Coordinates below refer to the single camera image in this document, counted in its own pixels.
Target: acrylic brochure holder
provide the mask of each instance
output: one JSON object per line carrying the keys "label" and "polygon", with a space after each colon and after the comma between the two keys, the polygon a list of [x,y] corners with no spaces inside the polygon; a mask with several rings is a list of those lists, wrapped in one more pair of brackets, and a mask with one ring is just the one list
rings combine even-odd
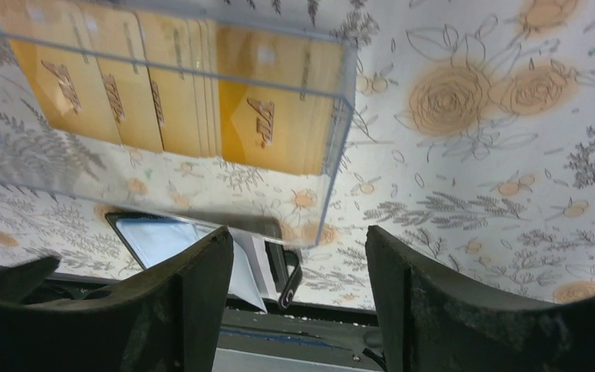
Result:
{"label": "acrylic brochure holder", "polygon": [[0,0],[0,183],[316,244],[356,49],[120,3]]}

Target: printed logo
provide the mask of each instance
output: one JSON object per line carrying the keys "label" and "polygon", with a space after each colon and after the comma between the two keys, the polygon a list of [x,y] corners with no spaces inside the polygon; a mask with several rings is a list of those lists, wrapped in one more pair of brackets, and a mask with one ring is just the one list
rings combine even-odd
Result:
{"label": "printed logo", "polygon": [[117,82],[115,77],[111,74],[102,75],[101,79],[104,81],[106,88],[106,95],[108,96],[108,103],[111,106],[115,121],[120,123],[124,120],[124,108],[122,107],[122,99],[119,97],[119,90],[117,89]]}
{"label": "printed logo", "polygon": [[156,109],[156,120],[159,126],[165,125],[165,119],[163,118],[163,107],[160,105],[160,94],[158,93],[158,84],[152,81],[152,97],[154,101],[154,108]]}
{"label": "printed logo", "polygon": [[74,89],[74,83],[71,80],[67,67],[63,64],[58,66],[56,64],[52,64],[51,62],[46,62],[45,60],[41,60],[40,62],[44,68],[46,68],[58,79],[60,91],[62,91],[63,96],[71,102],[72,106],[74,107],[74,112],[78,114],[78,112],[81,110],[81,102],[78,100],[78,95]]}
{"label": "printed logo", "polygon": [[261,135],[261,148],[265,148],[266,145],[273,143],[275,104],[272,102],[261,102],[254,98],[248,98],[247,104],[261,115],[260,118],[256,118],[256,132]]}

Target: black strap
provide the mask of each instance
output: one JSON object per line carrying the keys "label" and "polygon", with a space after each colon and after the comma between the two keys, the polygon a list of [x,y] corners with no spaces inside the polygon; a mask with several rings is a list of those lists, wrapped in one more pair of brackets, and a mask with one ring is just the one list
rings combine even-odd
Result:
{"label": "black strap", "polygon": [[380,366],[384,372],[388,372],[387,360],[384,357],[384,351],[382,352],[382,355],[380,355],[371,349],[366,348],[363,350],[362,354],[366,357],[369,357],[371,360],[373,360],[373,362],[377,363],[377,365]]}
{"label": "black strap", "polygon": [[277,299],[277,304],[281,312],[284,312],[291,306],[295,292],[298,290],[302,282],[302,267],[300,266],[300,258],[295,252],[290,250],[284,251],[284,259],[286,266],[294,267],[293,272],[288,277],[284,289],[281,291],[280,297]]}

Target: blue stripe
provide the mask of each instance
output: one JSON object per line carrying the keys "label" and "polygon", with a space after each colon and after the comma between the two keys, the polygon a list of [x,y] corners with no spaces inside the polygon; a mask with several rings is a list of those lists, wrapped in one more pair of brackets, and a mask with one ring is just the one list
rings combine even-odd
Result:
{"label": "blue stripe", "polygon": [[296,343],[299,345],[328,347],[330,349],[347,350],[344,347],[329,345],[328,343],[326,343],[324,341],[313,341],[313,340],[309,340],[309,339],[302,339],[302,338],[292,337],[292,336],[275,336],[275,335],[267,335],[267,334],[262,334],[262,333],[235,331],[232,329],[220,329],[220,334],[252,337],[254,339],[268,339],[270,341],[278,341],[280,343]]}

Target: yellow card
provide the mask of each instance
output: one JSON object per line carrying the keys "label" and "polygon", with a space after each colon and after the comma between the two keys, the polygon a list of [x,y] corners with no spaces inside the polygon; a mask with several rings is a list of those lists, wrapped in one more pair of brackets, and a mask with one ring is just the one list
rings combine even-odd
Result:
{"label": "yellow card", "polygon": [[[81,4],[81,10],[96,50],[145,60],[138,19],[133,13],[93,4]],[[103,57],[97,62],[122,143],[163,152],[147,67]]]}
{"label": "yellow card", "polygon": [[[8,33],[91,48],[81,10],[71,2],[0,0],[0,23]],[[52,128],[121,143],[93,56],[19,40],[9,42]]]}
{"label": "yellow card", "polygon": [[[329,57],[331,48],[321,41],[222,26],[217,47],[220,74],[313,90],[324,90],[331,83],[318,80],[311,63]],[[330,64],[340,66],[341,60]],[[314,151],[308,146],[313,143],[312,122],[316,128],[328,129],[329,115],[313,117],[317,100],[322,98],[229,81],[220,81],[219,95],[225,160],[291,174],[320,170],[320,165],[306,167],[305,157]]]}
{"label": "yellow card", "polygon": [[[276,69],[291,64],[293,72],[305,66],[307,46],[286,45],[285,36],[261,33],[234,26],[218,27],[218,72],[238,78],[277,78]],[[283,59],[282,52],[292,57]],[[280,66],[275,63],[281,58]],[[311,106],[295,91],[220,80],[222,157],[227,161],[290,174],[302,174],[309,132],[305,123]]]}
{"label": "yellow card", "polygon": [[[202,48],[202,30],[201,23],[194,19],[188,19],[188,32],[191,40],[191,68],[196,71],[204,70],[203,55],[204,50]],[[206,79],[201,75],[194,75],[194,89],[195,89],[195,103],[197,105],[197,121],[198,121],[198,132],[199,132],[199,143],[201,148],[202,157],[211,156],[211,148],[215,144],[211,144],[211,139],[208,133],[208,106],[206,103]]]}
{"label": "yellow card", "polygon": [[[190,37],[183,19],[137,12],[147,60],[172,67],[190,67]],[[191,74],[149,67],[163,148],[200,157],[198,117]]]}
{"label": "yellow card", "polygon": [[[343,62],[343,46],[339,43],[323,41],[318,43],[322,52],[315,63],[318,64],[318,81],[324,91],[334,92],[339,86]],[[331,131],[332,111],[334,98],[318,96],[312,119],[312,132],[310,148],[307,154],[305,172],[307,174],[320,174],[324,157],[328,151],[328,138]]]}
{"label": "yellow card", "polygon": [[[210,73],[217,73],[218,66],[218,48],[215,42],[215,21],[211,19],[205,19],[202,21],[202,35],[205,36],[202,39],[202,46],[205,48],[207,53],[205,54],[205,71]],[[212,157],[222,156],[222,130],[220,128],[220,94],[219,84],[217,78],[208,78],[206,84],[206,105],[211,108],[209,116],[209,128],[210,133],[213,135],[213,142],[215,148],[212,151]]]}

